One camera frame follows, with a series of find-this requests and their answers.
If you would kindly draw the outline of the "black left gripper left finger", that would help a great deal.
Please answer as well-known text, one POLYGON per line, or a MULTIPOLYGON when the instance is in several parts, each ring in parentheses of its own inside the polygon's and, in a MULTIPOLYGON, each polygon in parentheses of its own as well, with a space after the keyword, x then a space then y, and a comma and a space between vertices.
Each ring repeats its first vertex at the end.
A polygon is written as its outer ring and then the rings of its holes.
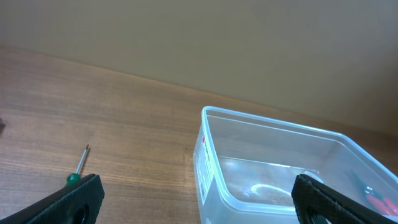
POLYGON ((100 176, 90 174, 2 219, 1 224, 95 224, 103 199, 100 176))

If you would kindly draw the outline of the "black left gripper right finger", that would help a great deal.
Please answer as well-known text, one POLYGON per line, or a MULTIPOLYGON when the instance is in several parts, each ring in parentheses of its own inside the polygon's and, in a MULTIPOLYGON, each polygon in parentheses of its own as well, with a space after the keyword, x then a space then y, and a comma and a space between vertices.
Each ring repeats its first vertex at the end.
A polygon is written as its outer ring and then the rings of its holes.
POLYGON ((296 176, 291 195, 301 224, 395 223, 305 174, 296 176))

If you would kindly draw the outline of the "red handled cutting pliers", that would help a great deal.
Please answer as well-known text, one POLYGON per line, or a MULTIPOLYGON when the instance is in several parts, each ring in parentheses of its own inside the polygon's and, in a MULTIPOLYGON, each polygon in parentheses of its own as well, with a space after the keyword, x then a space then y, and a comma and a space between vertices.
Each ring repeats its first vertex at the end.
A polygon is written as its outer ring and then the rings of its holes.
POLYGON ((397 216, 397 205, 389 198, 383 197, 367 183, 362 181, 353 171, 351 179, 358 186, 364 199, 381 215, 397 216))

